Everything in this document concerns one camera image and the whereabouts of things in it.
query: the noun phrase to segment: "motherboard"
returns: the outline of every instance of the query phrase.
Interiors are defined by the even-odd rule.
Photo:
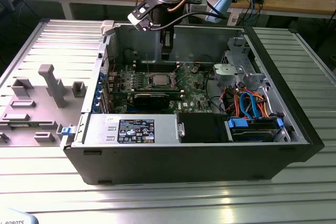
[[[195,63],[136,62],[109,73],[111,113],[211,112],[205,93],[209,69]]]

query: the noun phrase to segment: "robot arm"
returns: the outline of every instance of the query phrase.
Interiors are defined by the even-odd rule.
[[[219,22],[231,2],[232,0],[145,0],[128,15],[128,19],[137,30],[161,31],[162,59],[168,60],[173,48],[174,25],[192,15],[206,21]],[[184,13],[185,4],[190,4],[191,12]]]

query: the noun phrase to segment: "blue cable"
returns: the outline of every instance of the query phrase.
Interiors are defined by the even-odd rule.
[[[240,109],[241,111],[251,120],[252,119],[252,116],[250,114],[248,114],[246,112],[246,110],[244,109],[244,105],[243,105],[243,97],[245,95],[249,95],[250,98],[251,98],[251,104],[252,104],[252,110],[253,110],[253,113],[254,113],[254,116],[257,117],[257,118],[260,118],[260,114],[259,114],[259,111],[257,110],[257,105],[256,105],[256,100],[254,99],[253,95],[250,94],[250,93],[247,93],[247,92],[244,92],[242,93],[242,95],[240,96],[240,101],[239,101],[239,106],[240,106]]]
[[[247,21],[247,23],[246,23],[246,26],[248,26],[248,24],[250,24],[251,19],[252,19],[252,17],[254,16],[254,14],[253,14],[253,11],[254,11],[254,3],[253,3],[253,0],[250,0],[250,1],[251,1],[252,10],[251,10],[251,15],[250,15],[250,17],[248,18],[248,21]]]

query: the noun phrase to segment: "sticker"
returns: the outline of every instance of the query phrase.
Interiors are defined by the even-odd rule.
[[[107,115],[105,117],[105,122],[106,123],[118,123],[120,120],[120,116],[115,116],[115,115]]]
[[[118,119],[118,120],[119,120],[119,132],[118,132],[119,143],[121,144],[155,143],[154,120],[152,119],[145,119],[145,120]]]

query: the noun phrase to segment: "power supply label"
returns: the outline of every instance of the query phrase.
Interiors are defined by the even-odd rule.
[[[120,144],[155,143],[154,120],[120,120],[118,142]]]

